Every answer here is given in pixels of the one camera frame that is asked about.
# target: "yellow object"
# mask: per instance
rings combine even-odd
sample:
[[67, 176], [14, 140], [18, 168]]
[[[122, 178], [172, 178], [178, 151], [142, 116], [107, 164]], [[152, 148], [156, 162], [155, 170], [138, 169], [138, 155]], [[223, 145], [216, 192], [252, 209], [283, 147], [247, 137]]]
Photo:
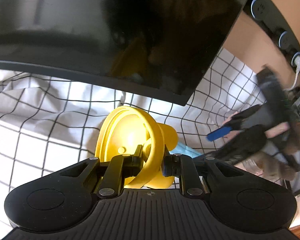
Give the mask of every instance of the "yellow object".
[[164, 177], [161, 163], [164, 146], [173, 150], [178, 143], [176, 131], [169, 125], [157, 123], [145, 111], [120, 106], [105, 119], [97, 141], [95, 156], [108, 162], [119, 154], [135, 153], [143, 145], [144, 166], [135, 178], [125, 179], [125, 188], [167, 188], [174, 177]]

